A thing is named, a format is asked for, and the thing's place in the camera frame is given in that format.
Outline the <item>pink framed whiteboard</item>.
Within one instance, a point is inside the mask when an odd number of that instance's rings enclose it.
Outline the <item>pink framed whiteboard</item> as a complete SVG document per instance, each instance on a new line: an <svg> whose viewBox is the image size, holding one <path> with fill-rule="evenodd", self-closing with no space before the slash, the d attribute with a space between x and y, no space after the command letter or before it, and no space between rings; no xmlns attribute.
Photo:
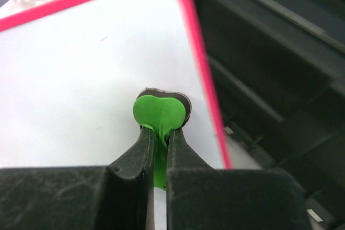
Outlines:
<svg viewBox="0 0 345 230"><path fill-rule="evenodd" d="M1 19L1 169L110 165L140 135L146 88L185 94L187 143L230 167L193 0L55 0Z"/></svg>

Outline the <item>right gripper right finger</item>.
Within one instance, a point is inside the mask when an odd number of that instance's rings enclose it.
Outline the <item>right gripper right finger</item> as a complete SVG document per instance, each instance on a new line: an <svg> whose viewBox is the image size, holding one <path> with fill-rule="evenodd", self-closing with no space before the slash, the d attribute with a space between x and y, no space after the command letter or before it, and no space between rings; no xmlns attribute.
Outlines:
<svg viewBox="0 0 345 230"><path fill-rule="evenodd" d="M311 229L301 187L286 172L213 169L171 133L167 166L168 229Z"/></svg>

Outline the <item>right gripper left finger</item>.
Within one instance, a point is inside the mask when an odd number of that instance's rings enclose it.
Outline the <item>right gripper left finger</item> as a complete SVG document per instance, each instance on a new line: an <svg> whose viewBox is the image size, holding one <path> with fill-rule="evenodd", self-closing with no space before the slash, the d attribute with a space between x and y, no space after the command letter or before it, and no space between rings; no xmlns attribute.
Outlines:
<svg viewBox="0 0 345 230"><path fill-rule="evenodd" d="M1 229L153 229L154 140L108 166L1 169Z"/></svg>

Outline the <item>black plastic toolbox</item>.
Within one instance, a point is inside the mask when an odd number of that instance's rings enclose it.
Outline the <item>black plastic toolbox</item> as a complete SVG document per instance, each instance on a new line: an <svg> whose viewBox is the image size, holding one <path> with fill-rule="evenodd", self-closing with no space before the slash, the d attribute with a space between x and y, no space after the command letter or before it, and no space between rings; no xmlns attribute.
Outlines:
<svg viewBox="0 0 345 230"><path fill-rule="evenodd" d="M224 125L344 229L344 0L194 0Z"/></svg>

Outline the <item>green whiteboard eraser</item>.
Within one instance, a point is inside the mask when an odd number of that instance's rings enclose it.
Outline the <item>green whiteboard eraser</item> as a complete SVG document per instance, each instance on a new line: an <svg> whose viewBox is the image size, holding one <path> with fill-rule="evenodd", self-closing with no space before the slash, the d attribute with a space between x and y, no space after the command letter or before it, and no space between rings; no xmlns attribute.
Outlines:
<svg viewBox="0 0 345 230"><path fill-rule="evenodd" d="M154 187L166 190L168 142L172 131L183 127L191 114L189 98L180 92L146 88L133 104L133 116L140 127L155 134Z"/></svg>

